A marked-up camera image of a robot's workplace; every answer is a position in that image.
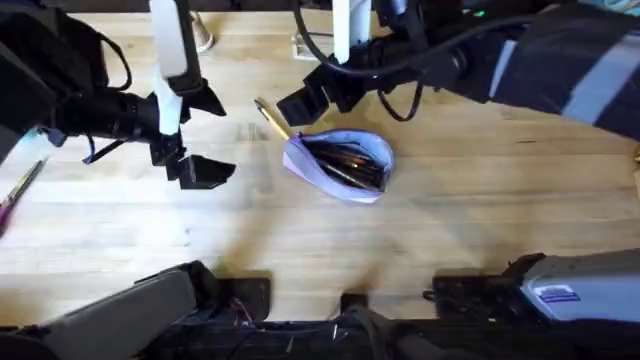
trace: purple pouch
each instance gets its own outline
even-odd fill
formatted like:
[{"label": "purple pouch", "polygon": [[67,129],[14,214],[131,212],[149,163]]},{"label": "purple pouch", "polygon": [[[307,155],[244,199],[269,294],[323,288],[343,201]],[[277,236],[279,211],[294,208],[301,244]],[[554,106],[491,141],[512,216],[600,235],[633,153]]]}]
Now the purple pouch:
[{"label": "purple pouch", "polygon": [[318,165],[318,162],[305,147],[304,142],[322,141],[352,147],[367,154],[384,168],[382,188],[387,183],[393,170],[393,151],[389,144],[378,134],[364,130],[329,130],[314,135],[298,133],[291,137],[284,146],[282,162],[296,175],[318,187],[320,190],[339,199],[372,203],[382,195],[383,191],[366,190],[340,183]]}]

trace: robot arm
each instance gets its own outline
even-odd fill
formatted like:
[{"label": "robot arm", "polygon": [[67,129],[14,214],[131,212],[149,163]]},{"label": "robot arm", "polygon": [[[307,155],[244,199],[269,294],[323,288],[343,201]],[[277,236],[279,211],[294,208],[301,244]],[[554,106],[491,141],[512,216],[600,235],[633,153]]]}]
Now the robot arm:
[{"label": "robot arm", "polygon": [[375,5],[381,25],[393,34],[353,47],[342,65],[315,52],[322,64],[305,78],[304,88],[278,103],[290,125],[313,123],[329,103],[349,112],[371,90],[396,120],[409,120],[392,111],[384,94],[417,82],[413,114],[420,89],[429,86],[640,139],[640,126],[632,121],[640,113],[633,100],[640,95],[639,19],[571,1],[491,0],[466,12],[452,1],[404,8],[391,3]]},{"label": "robot arm", "polygon": [[[179,131],[179,123],[190,118],[190,108],[226,115],[207,80],[200,75],[186,2],[153,3],[160,4],[156,8],[161,10],[154,17],[172,20],[165,24],[165,33],[157,36],[174,41],[160,50],[172,47],[174,54],[182,55],[159,59],[164,93],[173,93],[171,96],[178,99],[173,126],[162,122],[162,99],[156,94],[143,98],[125,92],[132,83],[131,71],[113,41],[60,10],[0,2],[0,107],[4,112],[0,121],[0,160],[27,131],[36,127],[56,146],[62,146],[69,136],[86,136],[90,144],[89,156],[84,159],[87,164],[126,142],[142,142],[149,144],[152,164],[164,166],[167,178],[179,179],[183,189],[211,189],[226,182],[235,166],[199,155],[185,156]],[[125,66],[127,80],[120,86],[109,84],[103,44],[110,46]],[[167,73],[171,67],[174,71]],[[97,150],[94,137],[114,142]]]}]

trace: wood grain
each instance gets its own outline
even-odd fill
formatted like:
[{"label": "wood grain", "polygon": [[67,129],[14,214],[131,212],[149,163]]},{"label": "wood grain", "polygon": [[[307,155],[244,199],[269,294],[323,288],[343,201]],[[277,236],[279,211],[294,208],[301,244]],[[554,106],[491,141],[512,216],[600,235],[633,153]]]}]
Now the wood grain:
[{"label": "wood grain", "polygon": [[[307,12],[313,30],[327,13]],[[146,14],[79,16],[120,43],[151,88]],[[218,42],[203,74],[228,116],[195,113],[190,150],[238,164],[229,183],[180,191],[131,144],[87,167],[84,139],[55,150],[0,241],[0,323],[27,324],[73,310],[180,262],[219,275],[269,274],[271,319],[323,319],[340,293],[365,287],[394,317],[433,314],[420,293],[436,270],[502,270],[543,251],[575,255],[636,247],[640,207],[635,143],[528,110],[425,91],[416,119],[397,123],[374,96],[349,114],[331,108],[305,132],[369,129],[387,138],[397,169],[371,206],[330,198],[281,165],[282,140],[255,110],[302,85],[315,64],[291,58],[288,13],[203,14]],[[114,83],[123,78],[107,52]],[[391,102],[408,109],[413,85]],[[32,162],[17,151],[0,168],[8,191]]]}]

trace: blue label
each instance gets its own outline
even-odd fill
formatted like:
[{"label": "blue label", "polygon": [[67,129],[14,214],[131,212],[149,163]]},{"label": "blue label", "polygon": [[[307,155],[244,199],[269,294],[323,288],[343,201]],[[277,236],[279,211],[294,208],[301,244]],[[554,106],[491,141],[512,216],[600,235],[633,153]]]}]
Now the blue label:
[{"label": "blue label", "polygon": [[540,300],[547,304],[580,301],[580,297],[567,285],[541,286],[534,289]]}]

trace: yellow pencil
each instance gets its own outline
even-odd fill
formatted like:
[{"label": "yellow pencil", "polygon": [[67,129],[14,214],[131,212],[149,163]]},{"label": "yellow pencil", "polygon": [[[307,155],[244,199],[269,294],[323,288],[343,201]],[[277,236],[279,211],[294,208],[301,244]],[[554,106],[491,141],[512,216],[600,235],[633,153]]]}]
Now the yellow pencil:
[{"label": "yellow pencil", "polygon": [[274,129],[276,129],[278,134],[280,134],[280,136],[282,136],[285,140],[289,140],[291,135],[289,135],[289,133],[284,128],[282,128],[280,124],[278,124],[278,122],[273,117],[273,115],[271,115],[269,113],[269,110],[267,110],[267,107],[264,106],[258,99],[253,100],[253,102],[256,103],[256,107],[258,108],[258,111],[260,111],[262,116],[264,116],[265,119],[267,119],[267,121],[271,124],[271,126],[273,126]]}]

